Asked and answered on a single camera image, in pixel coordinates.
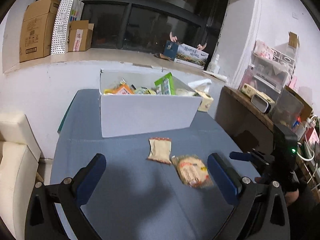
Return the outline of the person's right hand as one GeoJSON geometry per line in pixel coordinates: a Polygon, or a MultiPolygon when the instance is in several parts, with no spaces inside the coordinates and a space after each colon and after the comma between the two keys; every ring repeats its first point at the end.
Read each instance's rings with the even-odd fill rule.
{"type": "MultiPolygon", "coordinates": [[[[262,178],[262,177],[255,177],[254,181],[256,183],[259,183],[259,184],[267,184],[265,179],[262,178]]],[[[299,197],[299,189],[297,189],[296,191],[285,193],[284,197],[285,197],[286,205],[290,206],[291,204],[293,204],[298,199],[298,197],[299,197]]]]}

